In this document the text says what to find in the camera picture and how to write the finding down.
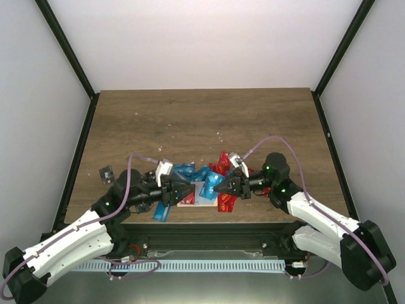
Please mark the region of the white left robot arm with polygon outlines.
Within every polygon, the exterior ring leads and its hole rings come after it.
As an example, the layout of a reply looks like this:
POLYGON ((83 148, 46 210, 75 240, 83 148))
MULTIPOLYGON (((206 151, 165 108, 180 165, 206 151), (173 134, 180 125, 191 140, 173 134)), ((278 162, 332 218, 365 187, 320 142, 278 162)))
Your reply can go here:
POLYGON ((194 190, 184 179, 124 170, 107 193, 72 224, 37 245, 25 250, 14 247, 5 254, 1 289, 11 294, 1 298, 33 303, 48 286, 84 262, 124 255, 129 240, 122 222, 129 218, 131 207, 143 213, 155 202, 174 206, 194 190))

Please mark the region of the black frame post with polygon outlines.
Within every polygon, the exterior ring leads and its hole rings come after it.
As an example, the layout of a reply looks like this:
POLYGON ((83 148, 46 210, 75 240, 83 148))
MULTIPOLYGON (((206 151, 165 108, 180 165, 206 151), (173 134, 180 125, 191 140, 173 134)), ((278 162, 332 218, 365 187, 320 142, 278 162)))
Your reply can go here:
POLYGON ((84 91, 88 95, 90 99, 93 99, 96 95, 88 77, 86 76, 82 65, 80 64, 67 36, 62 29, 54 11, 49 4, 49 1, 46 0, 35 0, 34 1, 39 8, 42 16, 44 17, 46 23, 48 24, 51 32, 53 33, 54 37, 56 38, 61 50, 63 51, 64 55, 66 56, 69 64, 71 65, 77 79, 79 80, 80 84, 82 85, 84 91))
POLYGON ((373 7, 375 0, 363 0, 361 1, 356 13, 354 14, 347 30, 345 31, 342 39, 337 46, 326 70, 324 71, 316 89, 313 91, 315 96, 320 97, 324 90, 326 89, 328 83, 332 79, 337 67, 339 66, 340 62, 342 61, 346 51, 349 49, 352 41, 354 40, 356 34, 358 33, 359 29, 361 28, 364 20, 368 16, 371 8, 373 7))

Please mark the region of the lone black VIP card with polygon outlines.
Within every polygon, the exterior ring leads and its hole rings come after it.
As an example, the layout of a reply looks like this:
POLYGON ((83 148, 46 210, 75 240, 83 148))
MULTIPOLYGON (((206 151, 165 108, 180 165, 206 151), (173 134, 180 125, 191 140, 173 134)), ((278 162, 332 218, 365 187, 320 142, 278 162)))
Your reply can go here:
POLYGON ((104 186, 112 184, 115 181, 115 175, 111 165, 99 169, 99 175, 104 186))

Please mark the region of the black frame post right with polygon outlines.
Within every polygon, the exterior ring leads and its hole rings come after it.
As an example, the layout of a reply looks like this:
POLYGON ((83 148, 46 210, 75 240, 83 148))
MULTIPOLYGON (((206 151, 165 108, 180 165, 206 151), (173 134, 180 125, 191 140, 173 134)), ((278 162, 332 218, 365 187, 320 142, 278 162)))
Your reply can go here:
POLYGON ((337 67, 339 66, 340 62, 342 61, 346 51, 349 49, 352 41, 354 40, 356 34, 358 33, 359 29, 361 28, 364 20, 368 16, 371 8, 373 7, 375 0, 363 0, 361 1, 356 13, 354 14, 347 30, 345 31, 342 39, 337 46, 326 70, 324 71, 316 89, 313 91, 315 96, 320 97, 324 90, 326 89, 328 83, 332 79, 337 67))

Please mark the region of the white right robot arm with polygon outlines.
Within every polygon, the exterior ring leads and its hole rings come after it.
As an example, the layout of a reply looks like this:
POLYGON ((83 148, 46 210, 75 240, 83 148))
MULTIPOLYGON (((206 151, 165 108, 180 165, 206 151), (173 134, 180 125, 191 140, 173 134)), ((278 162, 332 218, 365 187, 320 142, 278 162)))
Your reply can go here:
POLYGON ((348 281, 362 291, 389 283, 396 260, 376 223, 339 214, 311 197, 290 177, 281 153, 270 153, 259 171, 249 171, 244 159, 227 154, 232 173, 215 186, 218 193, 249 199, 255 191, 268 191, 270 203, 304 223, 281 239, 288 255, 308 251, 339 267, 348 281))

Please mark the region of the blue vip card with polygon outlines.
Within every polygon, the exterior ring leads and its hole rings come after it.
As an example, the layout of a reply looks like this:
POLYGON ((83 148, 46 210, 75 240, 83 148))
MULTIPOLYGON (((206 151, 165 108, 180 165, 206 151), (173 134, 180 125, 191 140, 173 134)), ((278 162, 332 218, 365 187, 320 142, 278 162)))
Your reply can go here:
POLYGON ((208 166, 201 167, 192 178, 194 182, 203 182, 207 178, 208 174, 210 173, 211 169, 208 166))
POLYGON ((195 174, 195 164, 194 163, 183 163, 179 165, 174 165, 173 175, 191 181, 195 174))
POLYGON ((224 176, 217 174, 215 172, 210 172, 204 181, 204 184, 202 186, 199 195, 202 198, 214 201, 218 196, 218 193, 215 191, 215 187, 218 184, 222 183, 224 180, 225 180, 224 176))

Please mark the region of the black frame post left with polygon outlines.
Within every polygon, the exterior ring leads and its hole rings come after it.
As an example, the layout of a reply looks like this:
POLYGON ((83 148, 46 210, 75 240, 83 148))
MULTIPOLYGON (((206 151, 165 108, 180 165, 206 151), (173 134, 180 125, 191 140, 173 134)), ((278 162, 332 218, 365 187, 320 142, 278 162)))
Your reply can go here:
POLYGON ((35 0, 34 1, 39 8, 42 16, 44 17, 46 23, 48 24, 51 32, 53 33, 54 37, 56 38, 61 50, 63 51, 64 55, 66 56, 69 64, 71 65, 77 79, 79 80, 80 84, 82 85, 84 91, 88 95, 90 99, 93 99, 96 95, 88 77, 86 76, 82 65, 80 64, 67 36, 62 29, 54 11, 49 4, 49 1, 46 0, 35 0))

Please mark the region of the red VIP card top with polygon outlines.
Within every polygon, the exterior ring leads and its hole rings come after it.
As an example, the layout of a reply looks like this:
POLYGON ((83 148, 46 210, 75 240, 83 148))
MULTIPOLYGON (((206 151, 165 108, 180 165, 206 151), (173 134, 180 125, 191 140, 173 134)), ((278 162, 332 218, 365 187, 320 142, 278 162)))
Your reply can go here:
POLYGON ((222 152, 220 153, 220 157, 219 157, 218 163, 219 163, 221 166, 224 166, 224 167, 230 167, 230 166, 231 166, 231 162, 230 162, 230 160, 229 160, 229 158, 228 158, 228 155, 229 155, 229 153, 226 152, 226 151, 222 151, 222 152))

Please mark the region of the red card by holder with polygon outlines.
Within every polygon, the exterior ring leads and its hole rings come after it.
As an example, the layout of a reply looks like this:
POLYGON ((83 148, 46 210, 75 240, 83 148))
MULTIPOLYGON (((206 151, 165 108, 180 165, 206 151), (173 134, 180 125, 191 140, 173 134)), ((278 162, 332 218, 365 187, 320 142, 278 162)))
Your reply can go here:
POLYGON ((236 200, 236 196, 220 193, 218 195, 218 212, 232 213, 236 200))

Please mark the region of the blue striped card front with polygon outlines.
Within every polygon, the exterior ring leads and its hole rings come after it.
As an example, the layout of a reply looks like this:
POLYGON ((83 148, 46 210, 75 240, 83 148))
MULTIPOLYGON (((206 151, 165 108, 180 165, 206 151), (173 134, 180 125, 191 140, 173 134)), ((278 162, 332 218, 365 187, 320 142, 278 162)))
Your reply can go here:
POLYGON ((164 206, 160 201, 155 209, 153 220, 157 222, 167 222, 171 206, 164 206))

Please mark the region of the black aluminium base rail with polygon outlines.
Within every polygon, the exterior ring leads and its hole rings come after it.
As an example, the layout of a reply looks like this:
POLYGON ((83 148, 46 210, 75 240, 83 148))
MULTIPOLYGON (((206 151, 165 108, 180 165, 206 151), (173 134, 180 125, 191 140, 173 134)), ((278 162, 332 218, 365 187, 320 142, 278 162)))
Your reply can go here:
POLYGON ((293 242, 301 221, 280 223, 122 224, 121 243, 108 258, 167 251, 251 251, 280 259, 308 255, 293 242))

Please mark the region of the red vip card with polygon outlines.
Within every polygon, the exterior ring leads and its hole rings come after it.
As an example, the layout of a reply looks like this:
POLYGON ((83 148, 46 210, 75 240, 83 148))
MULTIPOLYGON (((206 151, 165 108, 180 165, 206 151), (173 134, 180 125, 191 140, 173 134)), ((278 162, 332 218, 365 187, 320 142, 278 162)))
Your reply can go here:
POLYGON ((181 201, 181 204, 183 204, 183 205, 193 205, 194 203, 195 203, 195 194, 194 193, 189 194, 181 201))
POLYGON ((230 162, 230 160, 229 160, 229 158, 228 158, 228 155, 229 155, 229 153, 226 152, 226 151, 222 151, 222 152, 220 153, 220 157, 219 157, 218 163, 219 163, 221 166, 224 166, 224 167, 230 167, 230 166, 231 166, 231 162, 230 162))

